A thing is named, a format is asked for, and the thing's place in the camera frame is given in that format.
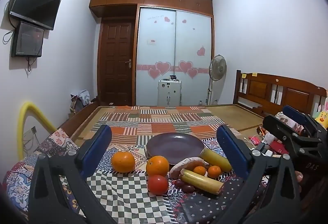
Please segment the sliding wardrobe door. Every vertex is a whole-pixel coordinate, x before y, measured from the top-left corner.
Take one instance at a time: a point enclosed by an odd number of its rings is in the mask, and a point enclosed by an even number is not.
[[[173,74],[175,18],[174,10],[140,10],[136,71],[138,106],[156,106],[158,81]]]
[[[177,11],[175,74],[182,81],[181,105],[205,104],[212,53],[212,22],[203,15]]]

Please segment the door handle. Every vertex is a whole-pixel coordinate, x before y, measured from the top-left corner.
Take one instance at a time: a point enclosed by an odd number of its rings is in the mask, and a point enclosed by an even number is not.
[[[129,68],[131,68],[131,59],[129,59],[129,61],[126,61],[125,63],[129,64]]]

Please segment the red tomato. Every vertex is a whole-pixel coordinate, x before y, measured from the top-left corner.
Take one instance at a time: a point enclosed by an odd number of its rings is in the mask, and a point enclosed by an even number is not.
[[[147,188],[154,195],[161,196],[169,189],[169,182],[161,175],[153,175],[148,178]]]

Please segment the plate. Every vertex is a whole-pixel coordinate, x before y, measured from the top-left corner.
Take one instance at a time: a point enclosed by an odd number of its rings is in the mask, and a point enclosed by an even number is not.
[[[156,135],[146,145],[150,156],[161,155],[170,165],[176,165],[188,157],[199,156],[204,147],[203,142],[197,137],[180,132]]]

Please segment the headboard panel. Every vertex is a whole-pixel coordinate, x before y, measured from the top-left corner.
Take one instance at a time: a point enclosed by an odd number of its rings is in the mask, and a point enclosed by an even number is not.
[[[279,92],[278,86],[282,86],[282,93]],[[261,116],[275,115],[282,111],[284,105],[290,105],[303,113],[310,114],[315,95],[320,97],[319,107],[321,99],[327,97],[327,91],[323,87],[303,80],[262,73],[241,73],[238,70],[233,103]],[[239,97],[261,106],[247,107],[238,101]]]

